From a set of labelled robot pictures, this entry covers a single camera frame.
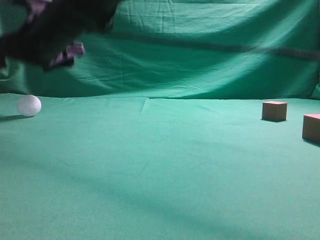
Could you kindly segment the black blurred gripper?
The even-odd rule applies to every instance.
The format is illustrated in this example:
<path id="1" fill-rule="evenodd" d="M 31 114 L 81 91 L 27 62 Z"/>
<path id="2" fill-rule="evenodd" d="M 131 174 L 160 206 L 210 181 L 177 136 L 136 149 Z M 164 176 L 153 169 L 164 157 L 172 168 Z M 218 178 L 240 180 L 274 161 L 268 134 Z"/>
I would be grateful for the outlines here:
<path id="1" fill-rule="evenodd" d="M 0 67 L 6 58 L 41 66 L 45 71 L 70 67 L 85 54 L 76 38 L 113 26 L 119 0 L 11 0 L 25 7 L 27 17 L 16 31 L 0 38 Z"/>

